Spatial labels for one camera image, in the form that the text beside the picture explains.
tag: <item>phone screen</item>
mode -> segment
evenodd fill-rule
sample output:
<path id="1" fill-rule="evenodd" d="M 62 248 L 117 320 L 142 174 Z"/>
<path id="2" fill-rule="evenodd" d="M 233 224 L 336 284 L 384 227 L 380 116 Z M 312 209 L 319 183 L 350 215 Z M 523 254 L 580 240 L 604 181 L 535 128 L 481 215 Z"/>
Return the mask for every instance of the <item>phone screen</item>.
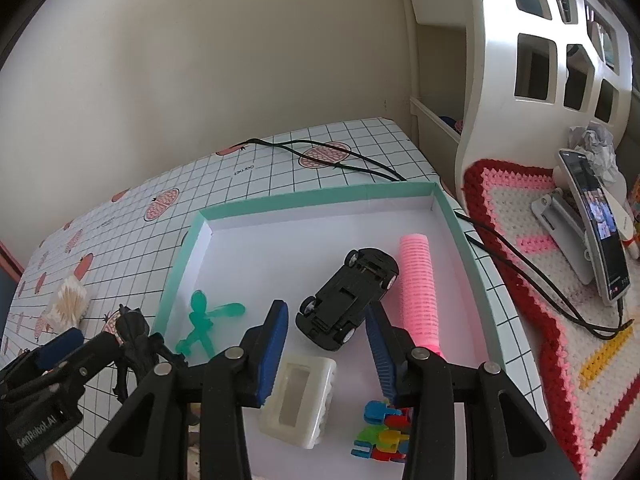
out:
<path id="1" fill-rule="evenodd" d="M 560 151 L 584 203 L 604 263 L 609 299 L 629 285 L 624 249 L 611 208 L 587 157 L 581 153 Z"/>

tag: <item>green plastic toy figure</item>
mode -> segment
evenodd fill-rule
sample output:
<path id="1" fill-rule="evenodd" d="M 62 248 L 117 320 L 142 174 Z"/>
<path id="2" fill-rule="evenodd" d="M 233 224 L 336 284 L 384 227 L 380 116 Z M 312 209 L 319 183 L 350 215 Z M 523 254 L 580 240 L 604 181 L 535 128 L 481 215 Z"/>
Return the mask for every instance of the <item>green plastic toy figure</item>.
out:
<path id="1" fill-rule="evenodd" d="M 175 346 L 176 352 L 188 357 L 191 354 L 191 346 L 199 341 L 207 353 L 207 356 L 211 359 L 216 355 L 216 351 L 209 338 L 209 331 L 213 328 L 213 323 L 210 321 L 210 318 L 242 316 L 245 309 L 241 303 L 227 303 L 210 312 L 206 312 L 206 310 L 207 297 L 204 295 L 204 292 L 201 290 L 194 291 L 191 295 L 191 313 L 189 314 L 189 321 L 191 321 L 193 325 L 193 330 L 186 339 L 178 341 L 178 344 Z"/>

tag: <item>toy car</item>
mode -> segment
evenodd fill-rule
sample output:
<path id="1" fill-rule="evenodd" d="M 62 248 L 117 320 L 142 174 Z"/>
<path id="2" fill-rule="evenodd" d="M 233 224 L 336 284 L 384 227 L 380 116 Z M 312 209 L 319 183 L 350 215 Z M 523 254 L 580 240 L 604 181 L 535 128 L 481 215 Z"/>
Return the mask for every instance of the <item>toy car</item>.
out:
<path id="1" fill-rule="evenodd" d="M 302 302 L 296 326 L 320 348 L 337 350 L 360 326 L 367 305 L 386 294 L 398 273 L 396 261 L 379 249 L 349 251 L 338 272 Z"/>

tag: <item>yellow crochet stripe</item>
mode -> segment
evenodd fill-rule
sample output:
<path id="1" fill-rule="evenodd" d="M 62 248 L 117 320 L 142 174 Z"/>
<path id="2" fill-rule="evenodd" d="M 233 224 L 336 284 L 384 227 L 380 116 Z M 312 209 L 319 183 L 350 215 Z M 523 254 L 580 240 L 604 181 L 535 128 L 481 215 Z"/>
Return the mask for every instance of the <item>yellow crochet stripe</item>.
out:
<path id="1" fill-rule="evenodd" d="M 634 332 L 633 325 L 625 328 L 611 341 L 604 343 L 580 369 L 580 389 L 585 390 L 592 381 L 607 367 L 609 361 L 620 351 Z"/>

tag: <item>white tray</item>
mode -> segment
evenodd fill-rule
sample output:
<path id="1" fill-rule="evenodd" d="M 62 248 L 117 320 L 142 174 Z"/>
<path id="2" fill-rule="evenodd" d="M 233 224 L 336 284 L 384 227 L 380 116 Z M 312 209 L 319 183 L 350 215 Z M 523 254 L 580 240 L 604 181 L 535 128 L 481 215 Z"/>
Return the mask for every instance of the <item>white tray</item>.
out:
<path id="1" fill-rule="evenodd" d="M 213 319 L 211 339 L 220 352 L 238 344 L 247 328 L 263 322 L 271 301 L 281 299 L 289 305 L 290 316 L 284 351 L 328 356 L 337 362 L 324 439 L 313 450 L 259 433 L 258 410 L 244 410 L 254 474 L 271 480 L 401 477 L 402 465 L 350 455 L 353 440 L 365 427 L 364 405 L 382 399 L 364 327 L 339 351 L 327 352 L 298 331 L 294 318 L 302 300 L 326 283 L 349 250 L 376 247 L 397 257 L 399 238 L 411 233 L 425 234 L 430 242 L 445 357 L 452 363 L 479 366 L 488 357 L 476 304 L 488 308 L 488 300 L 472 253 L 437 185 L 315 190 L 215 206 L 194 219 L 166 283 L 152 332 L 163 333 L 174 349 L 191 331 L 189 300 L 194 290 L 201 289 L 208 309 L 225 303 L 246 307 L 242 317 Z M 394 286 L 383 299 L 391 323 L 397 326 L 398 292 Z M 190 364 L 206 360 L 195 344 Z M 466 478 L 462 410 L 456 417 L 456 477 Z"/>

